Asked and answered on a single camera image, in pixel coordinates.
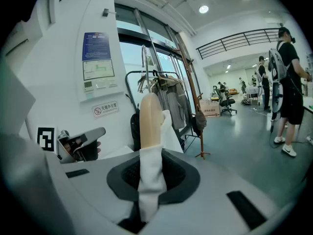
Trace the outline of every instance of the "notice sign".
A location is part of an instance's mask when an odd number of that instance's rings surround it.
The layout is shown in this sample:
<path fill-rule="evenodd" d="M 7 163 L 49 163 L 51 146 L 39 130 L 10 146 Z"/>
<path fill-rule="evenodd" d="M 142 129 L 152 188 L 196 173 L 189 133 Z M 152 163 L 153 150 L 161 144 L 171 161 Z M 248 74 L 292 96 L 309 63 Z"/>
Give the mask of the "notice sign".
<path fill-rule="evenodd" d="M 96 105 L 92 108 L 92 113 L 95 118 L 103 117 L 115 112 L 118 112 L 118 105 L 116 101 Z"/>
<path fill-rule="evenodd" d="M 83 62 L 84 80 L 114 76 L 112 60 Z"/>
<path fill-rule="evenodd" d="M 103 32 L 84 35 L 83 61 L 111 59 L 109 36 Z"/>

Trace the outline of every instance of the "gray jacket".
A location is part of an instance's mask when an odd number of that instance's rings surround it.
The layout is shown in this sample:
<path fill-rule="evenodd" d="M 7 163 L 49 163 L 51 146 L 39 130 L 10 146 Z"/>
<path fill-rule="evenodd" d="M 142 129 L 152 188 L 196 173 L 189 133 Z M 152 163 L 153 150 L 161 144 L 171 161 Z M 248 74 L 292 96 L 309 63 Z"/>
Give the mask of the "gray jacket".
<path fill-rule="evenodd" d="M 185 120 L 188 124 L 192 119 L 191 108 L 185 91 L 178 81 L 167 81 L 167 88 L 167 91 L 153 90 L 152 92 L 157 94 L 162 109 L 170 110 L 173 128 L 176 130 L 184 128 Z"/>

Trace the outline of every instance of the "cardboard box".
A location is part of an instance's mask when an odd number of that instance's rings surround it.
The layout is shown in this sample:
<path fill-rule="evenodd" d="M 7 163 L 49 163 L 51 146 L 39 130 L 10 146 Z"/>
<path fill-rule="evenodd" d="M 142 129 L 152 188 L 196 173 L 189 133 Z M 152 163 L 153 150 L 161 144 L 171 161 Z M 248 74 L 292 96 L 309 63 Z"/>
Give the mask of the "cardboard box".
<path fill-rule="evenodd" d="M 208 99 L 200 100 L 200 108 L 206 117 L 220 116 L 220 103 Z"/>

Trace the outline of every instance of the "ceiling light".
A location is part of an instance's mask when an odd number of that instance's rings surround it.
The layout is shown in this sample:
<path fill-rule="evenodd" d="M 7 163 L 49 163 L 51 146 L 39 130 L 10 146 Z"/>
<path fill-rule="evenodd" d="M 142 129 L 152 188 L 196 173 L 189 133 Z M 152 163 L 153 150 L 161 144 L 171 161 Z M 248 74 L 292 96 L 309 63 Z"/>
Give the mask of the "ceiling light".
<path fill-rule="evenodd" d="M 199 12 L 200 13 L 206 13 L 206 12 L 208 12 L 209 11 L 209 7 L 208 6 L 206 6 L 206 5 L 202 5 L 200 8 L 199 8 Z"/>

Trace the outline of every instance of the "window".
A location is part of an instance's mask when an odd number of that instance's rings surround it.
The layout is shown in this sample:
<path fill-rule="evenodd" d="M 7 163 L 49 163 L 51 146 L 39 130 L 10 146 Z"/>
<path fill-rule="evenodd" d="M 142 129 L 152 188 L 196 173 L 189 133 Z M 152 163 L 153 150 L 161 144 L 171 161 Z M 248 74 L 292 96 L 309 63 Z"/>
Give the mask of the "window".
<path fill-rule="evenodd" d="M 164 25 L 160 24 L 159 22 L 151 19 L 150 17 L 141 15 L 148 32 L 151 37 L 160 40 L 161 42 L 176 48 L 176 45 L 172 41 L 171 36 L 166 31 Z"/>
<path fill-rule="evenodd" d="M 178 69 L 181 72 L 182 80 L 184 81 L 185 93 L 188 94 L 191 111 L 192 111 L 192 113 L 195 114 L 196 113 L 196 109 L 195 109 L 195 104 L 194 104 L 194 98 L 192 96 L 192 91 L 191 91 L 191 87 L 190 87 L 190 84 L 189 84 L 189 80 L 188 80 L 187 72 L 186 72 L 186 69 L 185 69 L 185 65 L 184 65 L 184 63 L 181 60 L 179 60 L 177 58 L 174 58 L 174 60 L 176 61 L 176 65 L 178 66 Z"/>
<path fill-rule="evenodd" d="M 134 44 L 128 44 L 128 43 L 120 43 L 121 51 L 122 51 L 122 57 L 126 69 L 126 73 L 129 73 L 130 71 L 140 71 L 144 69 L 142 67 L 142 61 L 141 61 L 141 46 L 140 45 L 134 45 Z M 155 67 L 153 65 L 153 60 L 151 58 L 151 54 L 148 48 L 147 49 L 147 55 L 148 55 L 148 68 L 150 71 L 155 70 Z M 135 105 L 141 104 L 141 101 L 143 97 L 148 94 L 148 90 L 144 90 L 143 93 L 139 93 L 138 90 L 138 80 L 141 78 L 141 73 L 131 73 L 127 76 L 128 84 L 130 86 L 132 96 L 134 98 Z"/>
<path fill-rule="evenodd" d="M 171 71 L 171 72 L 177 73 L 170 56 L 162 54 L 160 52 L 157 52 L 157 56 L 158 56 L 158 59 L 160 60 L 163 71 Z"/>
<path fill-rule="evenodd" d="M 121 7 L 115 7 L 115 12 L 117 28 L 123 28 L 142 33 L 139 23 L 132 10 Z"/>

